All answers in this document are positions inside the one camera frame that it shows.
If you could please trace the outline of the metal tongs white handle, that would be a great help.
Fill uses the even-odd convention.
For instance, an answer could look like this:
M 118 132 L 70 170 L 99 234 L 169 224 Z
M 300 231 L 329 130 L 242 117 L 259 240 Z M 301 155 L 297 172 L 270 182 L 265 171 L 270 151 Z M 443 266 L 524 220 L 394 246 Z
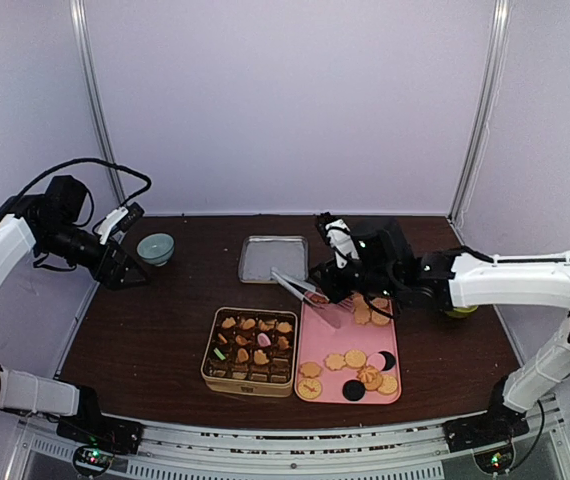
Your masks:
M 332 303 L 313 284 L 282 273 L 275 267 L 271 268 L 271 278 L 300 300 L 303 305 L 307 305 L 333 329 L 338 329 L 341 326 L 341 322 L 338 319 L 339 309 L 349 314 L 354 313 L 355 307 L 352 300 L 346 299 L 339 303 Z

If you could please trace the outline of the pink round cookie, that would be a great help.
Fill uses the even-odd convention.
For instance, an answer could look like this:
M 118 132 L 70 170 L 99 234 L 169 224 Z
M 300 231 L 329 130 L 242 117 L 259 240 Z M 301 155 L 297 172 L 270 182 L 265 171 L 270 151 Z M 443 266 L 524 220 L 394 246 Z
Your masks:
M 375 352 L 368 356 L 367 365 L 376 368 L 378 371 L 384 371 L 386 367 L 386 358 L 380 352 Z
M 259 333 L 256 336 L 256 340 L 261 347 L 269 347 L 271 345 L 270 337 L 265 333 Z

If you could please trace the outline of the green round cookie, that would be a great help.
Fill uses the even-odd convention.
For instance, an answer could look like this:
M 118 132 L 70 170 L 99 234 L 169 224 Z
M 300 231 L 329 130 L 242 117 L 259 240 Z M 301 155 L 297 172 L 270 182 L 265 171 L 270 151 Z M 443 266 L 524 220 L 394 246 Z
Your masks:
M 214 349 L 213 350 L 214 355 L 216 356 L 216 358 L 218 358 L 219 360 L 226 360 L 226 357 L 223 353 L 221 353 L 218 349 Z

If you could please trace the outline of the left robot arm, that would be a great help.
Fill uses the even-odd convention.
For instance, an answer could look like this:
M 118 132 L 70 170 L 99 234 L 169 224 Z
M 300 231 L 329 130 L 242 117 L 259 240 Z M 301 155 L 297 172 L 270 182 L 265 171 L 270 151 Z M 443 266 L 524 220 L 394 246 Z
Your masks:
M 109 424 L 89 403 L 86 389 L 54 379 L 70 339 L 73 313 L 91 281 L 119 290 L 147 278 L 114 235 L 143 214 L 125 203 L 95 231 L 79 217 L 88 190 L 70 175 L 46 191 L 25 190 L 0 207 L 0 410 L 70 417 L 88 444 L 102 442 Z

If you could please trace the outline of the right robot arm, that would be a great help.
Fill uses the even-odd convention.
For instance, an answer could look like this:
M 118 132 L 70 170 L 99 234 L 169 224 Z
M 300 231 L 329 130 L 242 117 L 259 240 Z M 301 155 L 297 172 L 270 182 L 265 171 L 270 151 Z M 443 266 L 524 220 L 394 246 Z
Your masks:
M 526 305 L 566 311 L 559 329 L 536 355 L 495 385 L 488 411 L 477 423 L 484 440 L 500 440 L 516 419 L 570 375 L 570 250 L 501 256 L 460 246 L 417 257 L 393 218 L 350 227 L 323 213 L 316 228 L 334 257 L 310 275 L 335 304 L 359 293 L 367 303 L 386 298 L 401 308 Z

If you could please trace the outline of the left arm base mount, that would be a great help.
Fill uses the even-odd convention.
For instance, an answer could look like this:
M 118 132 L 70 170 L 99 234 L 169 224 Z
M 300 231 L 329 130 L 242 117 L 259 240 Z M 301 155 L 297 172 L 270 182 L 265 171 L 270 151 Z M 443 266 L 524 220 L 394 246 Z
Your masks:
M 102 417 L 97 422 L 61 417 L 56 427 L 60 437 L 119 455 L 136 454 L 143 432 L 141 423 L 114 417 Z

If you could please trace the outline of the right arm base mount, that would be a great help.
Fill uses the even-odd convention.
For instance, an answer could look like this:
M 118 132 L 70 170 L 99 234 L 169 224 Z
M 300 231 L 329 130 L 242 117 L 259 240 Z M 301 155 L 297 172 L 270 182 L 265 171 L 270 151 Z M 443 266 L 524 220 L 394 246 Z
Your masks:
M 507 442 L 530 431 L 524 419 L 488 419 L 484 415 L 450 420 L 442 425 L 451 453 Z

